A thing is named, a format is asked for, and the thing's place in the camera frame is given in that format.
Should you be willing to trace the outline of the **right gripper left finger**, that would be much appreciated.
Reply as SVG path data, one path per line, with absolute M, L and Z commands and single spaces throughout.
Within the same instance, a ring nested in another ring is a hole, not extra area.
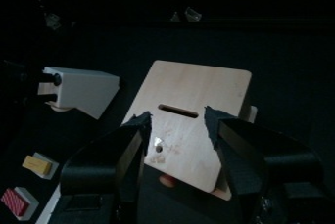
M 83 146 L 60 173 L 49 224 L 138 224 L 139 181 L 151 115 L 135 115 Z

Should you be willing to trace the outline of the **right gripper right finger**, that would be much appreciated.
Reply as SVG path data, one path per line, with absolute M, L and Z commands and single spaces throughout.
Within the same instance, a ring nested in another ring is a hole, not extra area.
M 213 108 L 203 122 L 232 192 L 228 223 L 335 224 L 335 195 L 312 149 Z

